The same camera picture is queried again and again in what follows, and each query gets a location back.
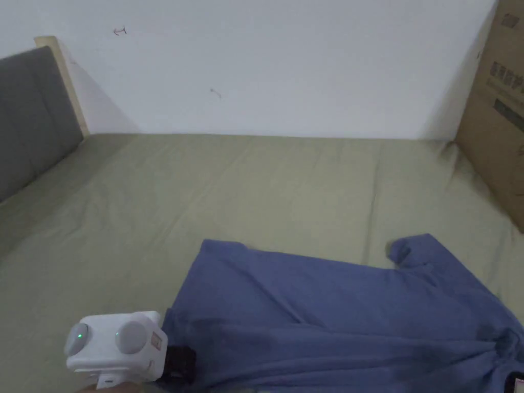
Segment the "mark on wall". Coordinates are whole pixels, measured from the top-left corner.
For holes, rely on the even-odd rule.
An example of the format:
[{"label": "mark on wall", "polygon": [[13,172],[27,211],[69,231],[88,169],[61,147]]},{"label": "mark on wall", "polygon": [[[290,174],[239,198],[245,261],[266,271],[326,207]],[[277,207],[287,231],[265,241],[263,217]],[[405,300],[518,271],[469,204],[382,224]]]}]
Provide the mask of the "mark on wall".
[{"label": "mark on wall", "polygon": [[220,101],[222,100],[222,95],[221,95],[218,91],[216,91],[216,90],[214,90],[214,89],[209,89],[209,92],[210,92],[210,93],[215,93],[217,96],[219,96]]},{"label": "mark on wall", "polygon": [[124,33],[124,34],[127,34],[127,31],[126,31],[126,27],[122,27],[120,30],[119,29],[113,29],[113,33],[116,35],[116,36],[119,36],[120,34],[119,33]]}]

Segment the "t-shirt sleeve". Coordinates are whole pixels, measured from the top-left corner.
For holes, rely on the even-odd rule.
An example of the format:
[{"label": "t-shirt sleeve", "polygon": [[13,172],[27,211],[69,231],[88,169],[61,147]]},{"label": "t-shirt sleeve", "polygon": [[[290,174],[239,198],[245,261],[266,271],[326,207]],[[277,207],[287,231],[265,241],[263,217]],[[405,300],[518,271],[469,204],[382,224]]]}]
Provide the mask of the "t-shirt sleeve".
[{"label": "t-shirt sleeve", "polygon": [[413,269],[453,286],[469,286],[489,292],[447,248],[429,234],[393,242],[388,257],[401,269]]}]

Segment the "label sticker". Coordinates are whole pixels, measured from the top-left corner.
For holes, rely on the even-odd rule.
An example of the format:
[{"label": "label sticker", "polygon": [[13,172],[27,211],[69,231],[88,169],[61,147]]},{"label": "label sticker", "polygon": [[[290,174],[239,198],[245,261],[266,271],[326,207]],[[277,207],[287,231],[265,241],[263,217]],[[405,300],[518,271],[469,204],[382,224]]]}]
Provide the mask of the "label sticker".
[{"label": "label sticker", "polygon": [[151,345],[158,350],[162,348],[162,339],[155,332],[153,332],[153,335],[151,336]]}]

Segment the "white wall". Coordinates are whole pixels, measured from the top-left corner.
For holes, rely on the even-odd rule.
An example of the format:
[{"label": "white wall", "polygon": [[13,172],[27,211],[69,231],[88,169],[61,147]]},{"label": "white wall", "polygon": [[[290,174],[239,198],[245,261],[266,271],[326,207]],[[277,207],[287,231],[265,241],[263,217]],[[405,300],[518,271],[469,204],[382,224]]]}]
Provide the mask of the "white wall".
[{"label": "white wall", "polygon": [[56,35],[94,133],[449,139],[495,1],[18,0],[0,56]]}]

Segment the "round button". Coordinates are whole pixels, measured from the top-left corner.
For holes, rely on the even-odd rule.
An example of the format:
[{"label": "round button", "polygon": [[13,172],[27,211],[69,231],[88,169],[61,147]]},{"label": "round button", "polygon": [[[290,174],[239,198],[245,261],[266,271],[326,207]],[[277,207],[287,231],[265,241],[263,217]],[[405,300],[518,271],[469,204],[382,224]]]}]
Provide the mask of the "round button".
[{"label": "round button", "polygon": [[125,323],[115,334],[116,346],[126,355],[140,352],[147,342],[147,331],[144,326],[136,321]]},{"label": "round button", "polygon": [[85,323],[77,323],[71,328],[64,347],[64,353],[67,357],[76,355],[85,347],[88,331],[89,328]]}]

